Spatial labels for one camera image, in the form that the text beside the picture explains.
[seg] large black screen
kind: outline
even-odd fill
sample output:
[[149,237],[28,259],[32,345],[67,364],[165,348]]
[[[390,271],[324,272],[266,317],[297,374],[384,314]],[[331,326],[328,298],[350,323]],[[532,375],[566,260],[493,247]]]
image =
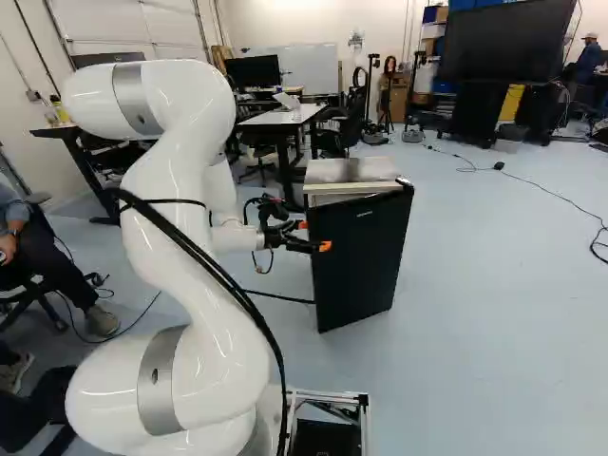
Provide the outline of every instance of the large black screen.
[[438,78],[546,83],[560,73],[577,0],[527,0],[452,12]]
[[226,72],[237,87],[271,87],[281,85],[281,73],[276,55],[244,57],[224,61]]

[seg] black table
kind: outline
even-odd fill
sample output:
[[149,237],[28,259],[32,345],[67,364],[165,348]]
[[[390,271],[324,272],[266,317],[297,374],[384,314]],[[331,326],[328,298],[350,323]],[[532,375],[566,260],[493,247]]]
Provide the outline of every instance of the black table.
[[[310,124],[311,153],[313,159],[317,159],[318,154],[314,141],[315,119],[325,107],[324,104],[302,104],[299,109],[294,111],[269,111],[235,125],[236,131],[276,136],[278,175],[283,186],[285,200],[293,212],[304,212],[302,206],[295,201],[293,186],[293,168],[302,158],[298,139],[299,131],[303,125]],[[295,137],[295,160],[290,162],[287,140],[292,136]]]
[[86,183],[107,212],[107,217],[93,217],[90,218],[89,221],[91,223],[101,223],[104,225],[119,225],[120,218],[116,201],[114,201],[114,199],[104,190],[104,187],[97,179],[95,171],[87,159],[85,151],[76,141],[81,131],[81,128],[76,124],[68,123],[60,126],[48,126],[30,130],[29,133],[36,138],[52,138],[64,142],[69,155],[71,155],[76,166],[78,166]]

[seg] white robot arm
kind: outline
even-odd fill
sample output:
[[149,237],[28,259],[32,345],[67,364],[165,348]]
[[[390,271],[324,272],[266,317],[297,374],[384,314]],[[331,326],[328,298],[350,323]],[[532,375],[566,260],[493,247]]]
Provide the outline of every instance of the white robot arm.
[[[126,173],[122,189],[152,206],[200,248],[262,248],[241,224],[221,154],[235,120],[232,91],[212,66],[151,61],[90,66],[65,84],[64,103],[82,129],[109,139],[159,138]],[[207,210],[218,228],[210,229]],[[112,453],[268,454],[257,401],[269,383],[270,352],[252,319],[196,261],[137,211],[121,214],[123,243],[145,281],[176,298],[191,323],[125,335],[77,369],[66,398],[76,432]]]

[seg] whiteboard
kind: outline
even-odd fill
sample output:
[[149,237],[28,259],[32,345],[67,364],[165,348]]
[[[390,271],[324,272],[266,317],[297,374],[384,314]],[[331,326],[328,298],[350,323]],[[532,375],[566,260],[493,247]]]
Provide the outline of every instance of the whiteboard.
[[284,86],[304,86],[306,95],[338,92],[338,50],[335,43],[252,47],[243,57],[276,54]]

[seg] white table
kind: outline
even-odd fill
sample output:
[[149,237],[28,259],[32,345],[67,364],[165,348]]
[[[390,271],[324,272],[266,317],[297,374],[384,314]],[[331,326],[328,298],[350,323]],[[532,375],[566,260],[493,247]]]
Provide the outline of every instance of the white table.
[[[292,166],[302,158],[298,134],[304,124],[311,126],[311,154],[317,159],[317,151],[314,143],[316,131],[315,118],[323,109],[325,104],[302,104],[299,109],[293,111],[274,110],[260,114],[251,119],[237,123],[236,131],[259,133],[269,136],[276,135],[276,152],[278,153],[278,174],[283,185],[285,200],[295,212],[303,212],[303,208],[295,201],[294,186],[292,183]],[[287,139],[295,136],[295,160],[289,162],[287,150]]]

